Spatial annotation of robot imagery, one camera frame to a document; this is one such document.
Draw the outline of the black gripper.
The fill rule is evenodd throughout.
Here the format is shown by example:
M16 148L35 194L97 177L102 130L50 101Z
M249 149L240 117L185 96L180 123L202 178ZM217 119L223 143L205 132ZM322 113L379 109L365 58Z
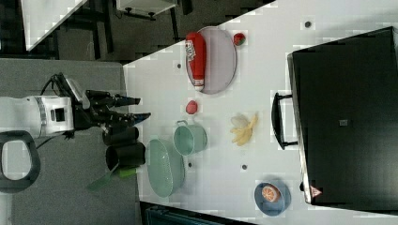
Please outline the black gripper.
M83 99L72 107L74 129L86 130L111 124L135 126L149 118L151 113L115 113L111 108L138 105L140 101L134 97L114 97L105 91L86 90Z

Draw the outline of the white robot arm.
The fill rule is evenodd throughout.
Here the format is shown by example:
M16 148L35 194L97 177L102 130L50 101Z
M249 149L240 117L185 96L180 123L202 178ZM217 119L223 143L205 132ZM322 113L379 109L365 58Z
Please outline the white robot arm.
M109 92L87 90L74 95L1 97L1 131L26 131L34 139L59 134L72 135L91 127L133 127L150 117L150 112L122 113L113 108L138 105L139 98L112 96Z

